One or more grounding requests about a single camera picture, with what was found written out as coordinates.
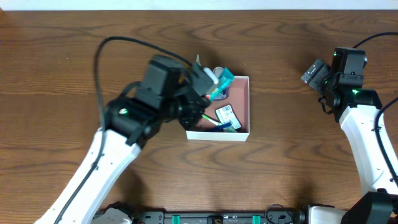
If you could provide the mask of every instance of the teal object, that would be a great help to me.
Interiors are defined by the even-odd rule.
[[[179,215],[173,215],[172,216],[172,224],[180,224],[180,216]]]
[[[253,224],[261,224],[261,217],[259,215],[253,215]]]
[[[224,68],[223,73],[219,77],[220,86],[210,95],[209,100],[213,101],[214,98],[223,90],[228,88],[232,82],[234,81],[234,75],[228,70],[228,68]]]

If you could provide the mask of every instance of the white box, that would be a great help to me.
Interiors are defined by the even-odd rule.
[[[213,119],[217,119],[215,111],[226,105],[231,105],[232,109],[242,124],[239,133],[213,133],[205,131],[187,131],[187,138],[192,140],[216,140],[216,141],[246,141],[250,134],[250,91],[249,77],[235,76],[234,82],[229,87],[228,97],[225,100],[213,101],[206,108],[205,114]],[[210,129],[214,127],[211,122],[201,119],[196,129]]]

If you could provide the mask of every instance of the white wall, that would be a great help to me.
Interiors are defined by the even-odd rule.
[[[398,9],[398,0],[0,0],[13,10]]]

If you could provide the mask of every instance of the wooden table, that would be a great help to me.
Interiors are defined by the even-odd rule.
[[[146,40],[250,77],[247,142],[187,141],[165,124],[116,182],[117,200],[166,210],[265,210],[360,198],[349,143],[300,77],[337,46],[396,31],[394,11],[3,12],[0,20],[0,223],[32,223],[60,195],[98,128],[92,77],[102,39]],[[364,87],[384,104],[398,93],[397,37],[361,46]],[[142,80],[156,51],[114,42],[101,58],[105,101]],[[397,108],[386,112],[398,149]]]

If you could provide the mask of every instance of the white label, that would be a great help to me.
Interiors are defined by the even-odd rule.
[[[239,123],[234,112],[232,111],[231,105],[226,105],[220,109],[217,109],[216,114],[222,124],[231,123],[233,129],[242,127],[241,123]]]

